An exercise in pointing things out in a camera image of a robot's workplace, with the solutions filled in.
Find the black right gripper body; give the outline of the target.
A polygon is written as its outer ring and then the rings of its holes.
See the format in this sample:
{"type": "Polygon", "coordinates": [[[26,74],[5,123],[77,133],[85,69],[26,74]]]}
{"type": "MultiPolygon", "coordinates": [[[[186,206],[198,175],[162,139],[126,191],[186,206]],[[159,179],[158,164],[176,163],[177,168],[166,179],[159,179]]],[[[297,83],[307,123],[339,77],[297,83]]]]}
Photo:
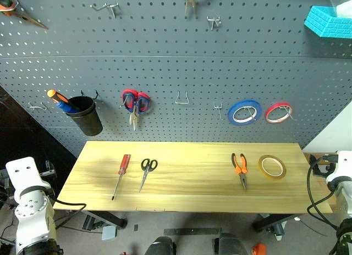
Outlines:
{"type": "Polygon", "coordinates": [[[328,176],[335,171],[338,163],[337,154],[326,154],[322,156],[316,164],[316,176],[328,176]],[[321,170],[320,165],[324,165],[325,169],[321,170]]]}

